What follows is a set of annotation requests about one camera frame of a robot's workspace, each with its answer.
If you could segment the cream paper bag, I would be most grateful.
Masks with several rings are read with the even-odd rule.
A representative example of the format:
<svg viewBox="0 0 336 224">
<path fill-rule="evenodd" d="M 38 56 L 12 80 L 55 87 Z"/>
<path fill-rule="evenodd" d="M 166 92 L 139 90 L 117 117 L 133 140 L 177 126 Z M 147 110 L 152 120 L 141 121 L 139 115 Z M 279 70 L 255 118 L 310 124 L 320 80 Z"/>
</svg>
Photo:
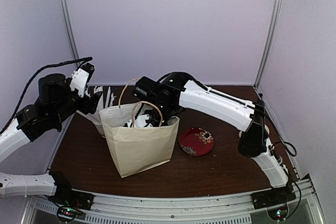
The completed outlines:
<svg viewBox="0 0 336 224">
<path fill-rule="evenodd" d="M 180 119 L 163 120 L 162 109 L 140 99 L 99 111 L 109 152 L 120 177 L 125 178 L 171 160 Z M 149 114 L 152 127 L 124 127 L 127 120 Z"/>
</svg>

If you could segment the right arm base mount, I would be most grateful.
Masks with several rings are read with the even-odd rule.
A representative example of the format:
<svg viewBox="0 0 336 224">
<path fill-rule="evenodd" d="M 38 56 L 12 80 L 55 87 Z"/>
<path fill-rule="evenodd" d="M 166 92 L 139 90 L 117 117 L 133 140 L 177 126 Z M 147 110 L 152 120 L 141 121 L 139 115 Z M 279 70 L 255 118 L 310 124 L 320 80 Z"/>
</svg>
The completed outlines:
<svg viewBox="0 0 336 224">
<path fill-rule="evenodd" d="M 254 209 L 285 204 L 296 199 L 294 192 L 267 190 L 251 194 Z"/>
</svg>

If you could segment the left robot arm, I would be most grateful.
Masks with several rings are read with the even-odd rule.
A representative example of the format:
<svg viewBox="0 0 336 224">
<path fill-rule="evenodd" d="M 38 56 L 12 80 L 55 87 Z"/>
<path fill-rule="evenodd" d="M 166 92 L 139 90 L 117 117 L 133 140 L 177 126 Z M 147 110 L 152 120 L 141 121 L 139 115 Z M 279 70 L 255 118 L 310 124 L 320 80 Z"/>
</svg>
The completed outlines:
<svg viewBox="0 0 336 224">
<path fill-rule="evenodd" d="M 92 97 L 86 95 L 89 77 L 86 71 L 78 70 L 71 78 L 61 73 L 40 78 L 35 103 L 15 113 L 1 133 L 1 161 L 50 130 L 60 132 L 63 122 L 76 112 L 94 114 L 102 92 L 98 91 Z M 61 172 L 42 175 L 1 173 L 1 198 L 30 195 L 56 197 L 64 205 L 71 205 L 76 199 L 70 182 Z"/>
</svg>

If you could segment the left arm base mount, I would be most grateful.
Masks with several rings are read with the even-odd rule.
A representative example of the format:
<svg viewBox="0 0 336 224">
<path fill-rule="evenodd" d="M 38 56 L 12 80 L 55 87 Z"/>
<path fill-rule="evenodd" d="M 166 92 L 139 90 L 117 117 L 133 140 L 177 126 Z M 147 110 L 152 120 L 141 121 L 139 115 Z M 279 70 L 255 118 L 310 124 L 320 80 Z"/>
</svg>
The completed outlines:
<svg viewBox="0 0 336 224">
<path fill-rule="evenodd" d="M 72 190 L 67 195 L 48 196 L 48 199 L 59 206 L 69 206 L 79 210 L 90 210 L 93 204 L 94 195 Z"/>
</svg>

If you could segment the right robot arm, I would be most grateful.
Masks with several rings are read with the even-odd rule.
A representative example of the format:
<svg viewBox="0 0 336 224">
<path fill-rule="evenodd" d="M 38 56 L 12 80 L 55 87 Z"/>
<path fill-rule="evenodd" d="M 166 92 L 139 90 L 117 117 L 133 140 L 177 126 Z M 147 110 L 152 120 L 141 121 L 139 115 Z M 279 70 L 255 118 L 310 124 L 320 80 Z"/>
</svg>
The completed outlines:
<svg viewBox="0 0 336 224">
<path fill-rule="evenodd" d="M 239 130 L 238 151 L 253 159 L 268 178 L 273 188 L 269 192 L 271 202 L 279 204 L 289 196 L 289 172 L 270 140 L 262 100 L 253 102 L 220 92 L 186 72 L 171 72 L 158 81 L 142 77 L 133 94 L 153 109 L 131 116 L 127 127 L 159 127 L 184 109 L 220 119 Z"/>
</svg>

